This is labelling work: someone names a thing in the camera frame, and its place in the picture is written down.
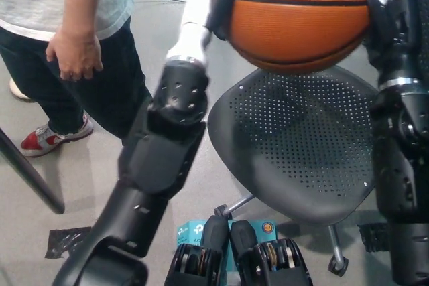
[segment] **human arm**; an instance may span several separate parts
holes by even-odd
[[[48,61],[58,60],[61,78],[79,80],[102,70],[100,43],[95,35],[99,0],[64,0],[62,26],[46,49]]]

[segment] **shoe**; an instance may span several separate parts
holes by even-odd
[[[15,84],[15,82],[13,81],[13,79],[11,78],[11,80],[9,81],[9,88],[12,92],[13,95],[15,95],[17,98],[21,99],[21,100],[28,100],[31,101],[31,99],[29,97],[27,97],[26,95],[22,94],[20,89],[18,88],[18,86]]]
[[[79,132],[71,134],[57,134],[46,124],[30,133],[21,143],[21,153],[26,157],[41,157],[59,145],[66,142],[74,142],[89,136],[94,129],[89,118],[83,116],[84,125]]]

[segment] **basketball seam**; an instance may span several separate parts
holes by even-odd
[[[273,3],[280,5],[303,5],[321,7],[363,7],[367,5],[366,0],[242,0],[254,3]]]
[[[316,62],[319,60],[323,60],[325,58],[328,58],[329,56],[333,56],[343,50],[345,50],[347,47],[349,47],[351,44],[355,43],[359,38],[363,38],[363,36],[366,34],[367,30],[365,29],[365,31],[363,31],[362,33],[360,33],[357,37],[353,38],[350,42],[346,43],[345,45],[341,46],[340,48],[337,48],[336,50],[332,50],[330,51],[328,54],[323,55],[323,56],[315,56],[315,57],[310,57],[310,58],[306,58],[306,60],[290,60],[290,61],[277,61],[277,60],[267,60],[265,58],[262,58],[260,56],[256,56],[246,50],[243,50],[242,48],[240,48],[239,46],[237,46],[234,42],[232,42],[230,40],[231,45],[236,48],[237,51],[242,52],[243,54],[245,54],[246,56],[249,56],[251,59],[254,60],[259,60],[260,62],[266,63],[266,64],[275,64],[275,65],[299,65],[299,64],[308,64],[308,63],[312,63],[312,62]]]

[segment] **chair seat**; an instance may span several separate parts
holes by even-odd
[[[336,224],[374,187],[376,94],[338,66],[305,76],[256,70],[215,103],[208,133],[256,198],[298,222]]]

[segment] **chair leg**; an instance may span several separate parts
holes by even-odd
[[[248,203],[250,200],[254,199],[253,194],[249,194],[248,196],[245,196],[241,198],[239,201],[235,202],[231,206],[227,206],[226,204],[219,206],[214,210],[214,214],[217,216],[222,216],[224,218],[230,218],[231,219],[231,213],[236,211],[238,208],[244,206],[246,203]]]
[[[347,270],[347,267],[349,266],[349,260],[343,256],[336,226],[329,226],[328,229],[330,241],[334,250],[334,255],[329,262],[328,270],[335,275],[343,276]]]

